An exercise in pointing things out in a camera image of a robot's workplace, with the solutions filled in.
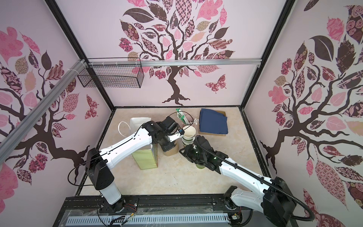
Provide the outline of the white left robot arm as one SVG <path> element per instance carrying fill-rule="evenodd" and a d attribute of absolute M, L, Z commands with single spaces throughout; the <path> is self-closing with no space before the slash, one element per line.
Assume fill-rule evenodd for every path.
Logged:
<path fill-rule="evenodd" d="M 161 122 L 148 121 L 129 137 L 109 147 L 91 149 L 87 154 L 85 171 L 95 190 L 105 198 L 109 205 L 122 201 L 112 174 L 112 169 L 135 151 L 148 145 L 159 145 L 164 152 L 176 147 L 176 141 L 184 135 L 184 129 L 171 117 Z"/>

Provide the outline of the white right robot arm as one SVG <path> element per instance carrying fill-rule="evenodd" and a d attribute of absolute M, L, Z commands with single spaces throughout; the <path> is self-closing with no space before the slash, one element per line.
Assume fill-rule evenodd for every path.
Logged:
<path fill-rule="evenodd" d="M 229 188 L 225 196 L 231 209 L 246 207 L 263 213 L 277 227 L 287 226 L 297 203 L 288 197 L 291 191 L 283 179 L 271 179 L 244 168 L 227 154 L 215 151 L 203 136 L 197 136 L 193 144 L 179 152 L 188 161 L 229 177 L 248 189 Z"/>

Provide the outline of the white green paper cup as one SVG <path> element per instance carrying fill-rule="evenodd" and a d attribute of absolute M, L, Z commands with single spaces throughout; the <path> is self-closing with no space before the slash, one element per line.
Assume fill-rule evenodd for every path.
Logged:
<path fill-rule="evenodd" d="M 205 168 L 205 166 L 204 165 L 201 165 L 201 164 L 196 164 L 196 167 L 199 168 L 199 169 Z"/>

